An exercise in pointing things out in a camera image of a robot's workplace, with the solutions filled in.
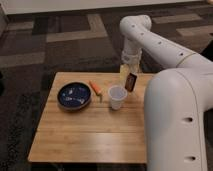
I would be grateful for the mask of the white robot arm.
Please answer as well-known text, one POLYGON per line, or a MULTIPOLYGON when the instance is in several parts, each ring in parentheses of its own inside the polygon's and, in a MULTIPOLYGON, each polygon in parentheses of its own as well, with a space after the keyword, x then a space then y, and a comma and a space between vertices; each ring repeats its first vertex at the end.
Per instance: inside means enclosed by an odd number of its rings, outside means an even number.
POLYGON ((147 15, 120 21, 122 61, 147 52, 163 70, 144 95, 147 171, 208 171, 204 113, 213 109, 213 62, 151 31, 147 15))

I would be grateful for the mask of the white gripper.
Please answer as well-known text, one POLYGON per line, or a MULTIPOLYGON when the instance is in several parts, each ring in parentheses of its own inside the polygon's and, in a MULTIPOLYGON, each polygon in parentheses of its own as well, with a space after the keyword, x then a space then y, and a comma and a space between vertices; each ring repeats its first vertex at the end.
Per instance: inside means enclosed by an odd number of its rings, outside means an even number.
POLYGON ((126 84, 127 76, 130 73, 130 69, 128 65, 134 65, 132 69, 132 74, 136 77, 139 73, 139 63, 141 60, 142 52, 139 51, 137 54, 132 55, 123 51, 121 54, 121 60, 124 64, 120 66, 120 84, 124 86, 126 84))

